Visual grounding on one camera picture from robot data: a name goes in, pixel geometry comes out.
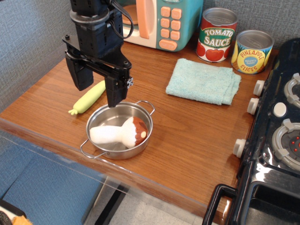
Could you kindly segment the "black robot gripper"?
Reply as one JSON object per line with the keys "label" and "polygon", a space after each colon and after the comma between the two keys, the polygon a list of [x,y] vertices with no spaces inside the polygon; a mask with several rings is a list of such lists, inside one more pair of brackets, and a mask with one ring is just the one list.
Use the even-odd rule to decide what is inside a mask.
{"label": "black robot gripper", "polygon": [[107,102],[115,107],[126,99],[132,77],[131,63],[122,54],[124,43],[122,14],[104,9],[96,15],[70,11],[76,35],[65,35],[66,63],[73,82],[82,91],[94,82],[93,72],[105,78]]}

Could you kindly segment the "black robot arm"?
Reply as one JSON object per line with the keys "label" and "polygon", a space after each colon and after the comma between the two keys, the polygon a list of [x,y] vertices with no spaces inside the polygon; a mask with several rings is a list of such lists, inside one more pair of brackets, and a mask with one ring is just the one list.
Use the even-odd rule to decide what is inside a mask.
{"label": "black robot arm", "polygon": [[129,13],[115,0],[73,0],[70,18],[76,35],[65,35],[65,58],[73,82],[84,90],[94,82],[93,73],[105,78],[109,107],[126,99],[133,84],[132,64],[121,52],[123,17]]}

